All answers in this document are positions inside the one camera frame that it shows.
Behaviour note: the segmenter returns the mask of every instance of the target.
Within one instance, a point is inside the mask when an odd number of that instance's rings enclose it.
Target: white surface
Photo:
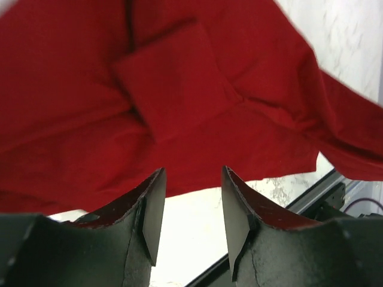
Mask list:
[[[377,101],[383,1],[279,0],[279,3],[314,47],[320,65],[362,95]],[[285,206],[331,169],[331,164],[320,155],[314,173],[265,179],[249,185]],[[66,220],[68,216],[80,214],[71,212],[60,219]],[[166,199],[151,286],[184,286],[226,251],[219,188]]]

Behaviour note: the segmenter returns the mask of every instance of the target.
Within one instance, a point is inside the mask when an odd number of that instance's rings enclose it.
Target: wire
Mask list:
[[[383,204],[381,204],[379,201],[375,200],[375,199],[368,199],[367,197],[363,197],[361,199],[357,199],[357,200],[354,200],[353,202],[351,202],[345,209],[344,213],[347,213],[349,211],[350,208],[352,208],[355,204],[357,204],[358,202],[362,202],[362,201],[369,201],[369,202],[372,202],[374,204],[376,204],[377,206],[380,207],[380,209],[383,211]]]

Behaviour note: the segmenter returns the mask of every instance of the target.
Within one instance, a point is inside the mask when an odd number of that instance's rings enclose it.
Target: red fabric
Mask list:
[[[168,196],[219,186],[224,164],[310,172],[319,150],[383,179],[383,110],[270,0],[19,0],[0,39],[1,212],[93,210],[162,166]]]

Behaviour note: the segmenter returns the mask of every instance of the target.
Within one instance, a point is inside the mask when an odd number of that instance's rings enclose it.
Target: red cloth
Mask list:
[[[93,210],[162,166],[168,196],[219,186],[224,164],[310,172],[319,150],[383,179],[383,110],[321,71],[273,1],[129,3],[0,18],[1,212]]]

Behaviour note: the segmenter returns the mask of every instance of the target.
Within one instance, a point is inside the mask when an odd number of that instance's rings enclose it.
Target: marble surface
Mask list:
[[[318,63],[345,84],[378,100],[383,46],[383,0],[278,0],[313,46]],[[317,171],[248,184],[287,205],[332,169],[319,155]],[[78,211],[57,215],[74,219]],[[151,287],[184,286],[227,252],[220,188],[166,199]]]

